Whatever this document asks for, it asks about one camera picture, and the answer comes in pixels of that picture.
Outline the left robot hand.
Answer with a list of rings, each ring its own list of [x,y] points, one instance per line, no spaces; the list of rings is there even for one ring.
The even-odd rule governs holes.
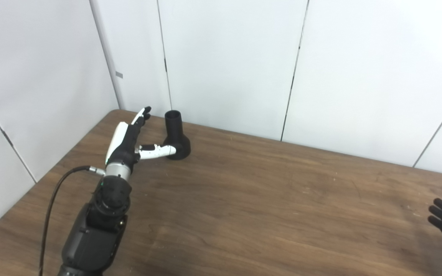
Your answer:
[[[147,120],[151,117],[151,107],[141,109],[131,123],[121,121],[112,136],[106,154],[106,171],[112,171],[113,166],[133,171],[135,164],[141,159],[156,159],[173,156],[180,150],[177,145],[140,145],[136,146],[137,138]]]

